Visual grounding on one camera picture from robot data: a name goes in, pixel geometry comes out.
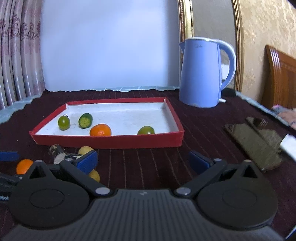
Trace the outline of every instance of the tangerine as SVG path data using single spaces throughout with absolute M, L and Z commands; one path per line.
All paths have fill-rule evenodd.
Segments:
M 30 166 L 33 164 L 33 161 L 30 159 L 23 159 L 17 164 L 17 174 L 25 174 Z
M 89 135 L 92 137 L 111 136 L 111 129 L 106 124 L 98 124 L 91 128 Z

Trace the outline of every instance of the white tray bottom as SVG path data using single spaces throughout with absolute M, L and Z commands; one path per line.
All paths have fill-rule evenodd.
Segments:
M 83 113 L 90 113 L 93 122 L 90 128 L 81 129 L 78 120 Z M 70 128 L 61 131 L 58 127 L 58 119 L 67 115 L 70 119 Z M 136 135 L 143 126 L 151 126 L 155 133 L 168 133 L 178 131 L 173 115 L 167 104 L 164 103 L 99 103 L 67 105 L 61 112 L 36 135 L 58 136 L 89 136 L 90 129 L 100 123 L 107 124 L 112 135 Z

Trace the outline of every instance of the red tray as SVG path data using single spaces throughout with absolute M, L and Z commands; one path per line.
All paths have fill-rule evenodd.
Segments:
M 88 129 L 78 127 L 83 113 L 91 113 L 92 126 L 105 123 L 112 136 L 89 136 Z M 67 114 L 71 126 L 58 128 L 57 120 Z M 152 126 L 156 134 L 137 135 L 142 126 Z M 164 148 L 182 145 L 184 129 L 169 100 L 165 97 L 103 99 L 67 102 L 29 132 L 39 145 L 94 149 Z

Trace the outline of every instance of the kettle handle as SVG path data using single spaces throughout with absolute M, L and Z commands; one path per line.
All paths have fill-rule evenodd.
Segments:
M 223 90 L 227 85 L 229 85 L 229 83 L 232 81 L 235 75 L 235 70 L 237 68 L 237 58 L 235 55 L 234 48 L 231 46 L 231 44 L 226 43 L 225 41 L 219 40 L 219 39 L 216 39 L 216 41 L 217 41 L 217 44 L 219 45 L 219 48 L 226 52 L 230 61 L 229 73 L 220 87 L 220 90 Z

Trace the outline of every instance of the kettle spout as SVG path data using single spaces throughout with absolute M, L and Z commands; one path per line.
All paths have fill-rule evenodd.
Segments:
M 182 53 L 184 53 L 184 50 L 185 50 L 185 41 L 179 43 L 179 46 L 180 46 L 180 48 L 181 48 L 181 50 L 182 50 Z

